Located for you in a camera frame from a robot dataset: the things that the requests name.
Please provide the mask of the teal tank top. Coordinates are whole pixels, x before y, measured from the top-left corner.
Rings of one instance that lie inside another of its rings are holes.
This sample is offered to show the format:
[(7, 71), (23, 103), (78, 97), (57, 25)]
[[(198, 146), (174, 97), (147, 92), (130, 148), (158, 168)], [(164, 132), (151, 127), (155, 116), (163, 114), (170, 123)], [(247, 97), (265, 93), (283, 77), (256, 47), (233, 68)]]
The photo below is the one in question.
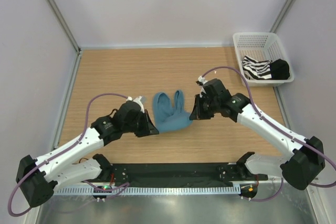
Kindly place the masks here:
[(160, 134), (179, 131), (192, 124), (190, 113), (185, 109), (185, 98), (182, 90), (176, 90), (173, 102), (165, 92), (154, 95), (152, 102), (155, 127)]

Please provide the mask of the black white striped tank top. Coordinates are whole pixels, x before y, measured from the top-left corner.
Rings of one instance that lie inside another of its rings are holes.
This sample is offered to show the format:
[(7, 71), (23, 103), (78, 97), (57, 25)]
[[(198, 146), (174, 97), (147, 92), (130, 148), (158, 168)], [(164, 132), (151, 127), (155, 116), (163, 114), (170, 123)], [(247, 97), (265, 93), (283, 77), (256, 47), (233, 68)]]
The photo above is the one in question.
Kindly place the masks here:
[(257, 61), (249, 56), (244, 56), (242, 68), (248, 80), (271, 80), (270, 60)]

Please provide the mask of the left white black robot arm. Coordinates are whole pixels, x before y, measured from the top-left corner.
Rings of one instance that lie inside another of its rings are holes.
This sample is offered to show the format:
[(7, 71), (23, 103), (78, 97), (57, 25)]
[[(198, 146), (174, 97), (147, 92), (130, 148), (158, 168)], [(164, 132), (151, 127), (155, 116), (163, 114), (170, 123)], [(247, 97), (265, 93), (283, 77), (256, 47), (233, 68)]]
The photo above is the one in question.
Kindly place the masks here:
[(75, 139), (58, 149), (32, 158), (23, 157), (18, 166), (16, 182), (28, 205), (35, 208), (48, 201), (56, 190), (88, 179), (106, 182), (111, 177), (109, 162), (97, 154), (83, 164), (74, 161), (133, 133), (136, 137), (157, 135), (148, 111), (139, 101), (128, 100), (114, 110), (114, 115), (97, 118)]

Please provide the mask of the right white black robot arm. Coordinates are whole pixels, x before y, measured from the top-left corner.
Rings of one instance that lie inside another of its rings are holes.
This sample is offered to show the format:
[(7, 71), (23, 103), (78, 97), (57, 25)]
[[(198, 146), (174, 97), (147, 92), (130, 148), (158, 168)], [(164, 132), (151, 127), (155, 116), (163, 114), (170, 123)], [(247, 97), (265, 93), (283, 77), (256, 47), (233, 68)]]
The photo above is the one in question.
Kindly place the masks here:
[(323, 144), (317, 137), (306, 138), (284, 127), (256, 106), (252, 99), (237, 93), (230, 94), (219, 79), (199, 77), (200, 94), (190, 120), (209, 120), (219, 113), (225, 118), (246, 126), (281, 152), (281, 156), (245, 155), (236, 167), (238, 177), (248, 180), (255, 174), (284, 178), (292, 187), (304, 190), (325, 167)]

